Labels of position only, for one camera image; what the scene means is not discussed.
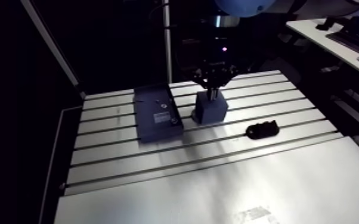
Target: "dark blue cube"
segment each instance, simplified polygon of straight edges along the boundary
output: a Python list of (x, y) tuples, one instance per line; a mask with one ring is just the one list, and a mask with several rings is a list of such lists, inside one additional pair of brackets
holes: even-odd
[(206, 92), (196, 94), (196, 106), (192, 118), (201, 125), (222, 122), (228, 110), (228, 104), (219, 91), (217, 99), (210, 101)]

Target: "cable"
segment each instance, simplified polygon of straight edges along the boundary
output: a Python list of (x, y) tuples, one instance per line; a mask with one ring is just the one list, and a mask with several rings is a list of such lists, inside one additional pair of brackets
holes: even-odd
[(153, 15), (153, 13), (158, 10), (159, 8), (162, 8), (162, 7), (165, 7), (167, 5), (169, 5), (170, 3), (164, 3), (164, 4), (161, 4), (159, 6), (156, 6), (155, 8), (153, 8), (150, 13), (149, 13), (149, 20), (151, 20), (151, 16)]

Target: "label sticker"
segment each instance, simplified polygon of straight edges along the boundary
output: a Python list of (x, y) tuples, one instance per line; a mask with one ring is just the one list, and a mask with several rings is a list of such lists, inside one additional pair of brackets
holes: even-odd
[(170, 112), (161, 112), (157, 114), (153, 114), (154, 117), (154, 123), (161, 123), (161, 122), (167, 122), (171, 119)]

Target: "metal table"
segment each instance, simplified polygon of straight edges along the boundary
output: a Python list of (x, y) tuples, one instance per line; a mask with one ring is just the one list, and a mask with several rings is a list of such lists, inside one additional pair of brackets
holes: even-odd
[[(185, 132), (152, 144), (132, 90), (86, 98), (55, 223), (359, 223), (359, 148), (279, 71), (237, 76), (209, 126), (190, 118), (202, 88), (170, 86)], [(243, 136), (271, 120), (277, 136)]]

